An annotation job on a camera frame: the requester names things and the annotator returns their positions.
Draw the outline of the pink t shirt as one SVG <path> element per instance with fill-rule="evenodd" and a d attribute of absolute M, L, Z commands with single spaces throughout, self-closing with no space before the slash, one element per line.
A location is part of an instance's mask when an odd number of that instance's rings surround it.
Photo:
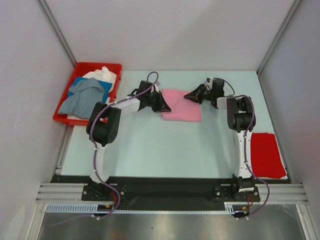
<path fill-rule="evenodd" d="M 202 121 L 200 105 L 184 98 L 189 93 L 188 91 L 163 89 L 161 92 L 165 102 L 171 109 L 171 112 L 161 113 L 163 120 L 181 122 Z"/>

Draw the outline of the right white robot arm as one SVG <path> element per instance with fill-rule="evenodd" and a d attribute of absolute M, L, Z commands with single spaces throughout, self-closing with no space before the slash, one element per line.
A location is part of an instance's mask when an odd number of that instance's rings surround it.
<path fill-rule="evenodd" d="M 256 124 L 255 109 L 250 97 L 236 96 L 232 85 L 222 78 L 207 78 L 195 90 L 183 96 L 193 103 L 209 101 L 217 110 L 226 110 L 227 126 L 232 131 L 235 170 L 230 186 L 218 186 L 214 193 L 218 199 L 243 201 L 255 192 L 255 174 L 251 160 L 252 131 Z"/>

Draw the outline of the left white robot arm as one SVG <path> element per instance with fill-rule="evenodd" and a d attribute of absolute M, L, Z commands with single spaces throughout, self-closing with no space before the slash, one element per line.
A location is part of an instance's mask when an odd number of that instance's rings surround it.
<path fill-rule="evenodd" d="M 166 103 L 157 83 L 142 80 L 126 98 L 112 103 L 95 104 L 86 133 L 93 144 L 93 172 L 88 182 L 87 193 L 105 200 L 115 189 L 107 185 L 109 175 L 104 172 L 104 153 L 107 146 L 116 140 L 121 117 L 150 107 L 155 113 L 170 113 L 172 110 Z"/>

